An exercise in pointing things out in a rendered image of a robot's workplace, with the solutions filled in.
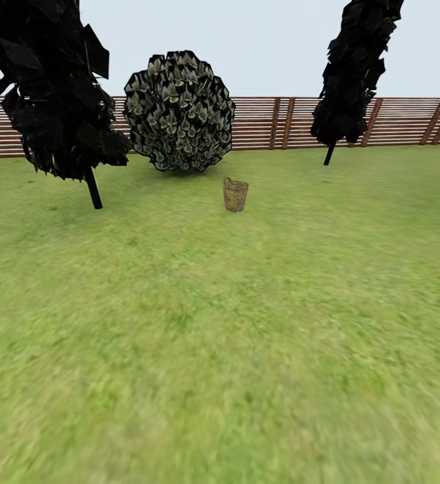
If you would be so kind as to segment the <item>wicker basket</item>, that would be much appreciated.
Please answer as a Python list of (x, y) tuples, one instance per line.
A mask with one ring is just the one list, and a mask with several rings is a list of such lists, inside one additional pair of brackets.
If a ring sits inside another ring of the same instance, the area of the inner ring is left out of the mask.
[[(247, 198), (247, 188), (248, 184), (246, 182), (241, 182), (241, 181), (231, 181), (229, 178), (226, 178), (223, 182), (223, 192), (224, 192), (224, 201), (225, 201), (225, 207), (227, 210), (231, 212), (241, 212), (242, 210), (245, 209), (245, 203), (246, 203), (246, 198)], [(243, 200), (238, 199), (237, 202), (240, 202), (237, 204), (236, 208), (230, 208), (229, 204), (231, 195), (233, 195), (233, 190), (236, 195), (234, 195), (235, 198), (237, 198), (238, 194), (241, 192), (241, 196), (243, 197)]]

